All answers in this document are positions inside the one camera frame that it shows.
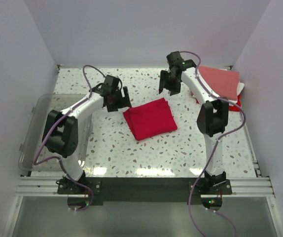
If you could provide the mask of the crimson red t-shirt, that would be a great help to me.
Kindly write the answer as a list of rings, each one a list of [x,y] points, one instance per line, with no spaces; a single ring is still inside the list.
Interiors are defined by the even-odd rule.
[[[123,116],[137,141],[177,130],[177,124],[165,98],[131,107]]]

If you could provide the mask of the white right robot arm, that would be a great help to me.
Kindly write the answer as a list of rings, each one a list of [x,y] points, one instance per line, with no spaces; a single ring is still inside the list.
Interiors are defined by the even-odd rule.
[[[228,100],[213,92],[199,73],[199,65],[191,59],[184,60],[179,51],[168,54],[167,62],[169,69],[160,73],[159,93],[166,89],[171,96],[178,94],[181,83],[184,83],[199,102],[201,107],[197,126],[204,136],[207,156],[203,187],[207,193],[215,194],[226,181],[219,136],[225,132],[228,124]]]

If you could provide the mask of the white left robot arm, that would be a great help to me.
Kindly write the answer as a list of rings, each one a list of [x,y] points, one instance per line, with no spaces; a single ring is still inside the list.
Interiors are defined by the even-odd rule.
[[[46,147],[58,155],[62,170],[70,179],[68,187],[75,194],[86,188],[85,180],[81,179],[84,171],[75,154],[79,125],[104,107],[108,112],[131,107],[128,88],[122,85],[121,79],[107,75],[104,82],[91,88],[79,101],[60,111],[52,110],[47,116],[40,150]]]

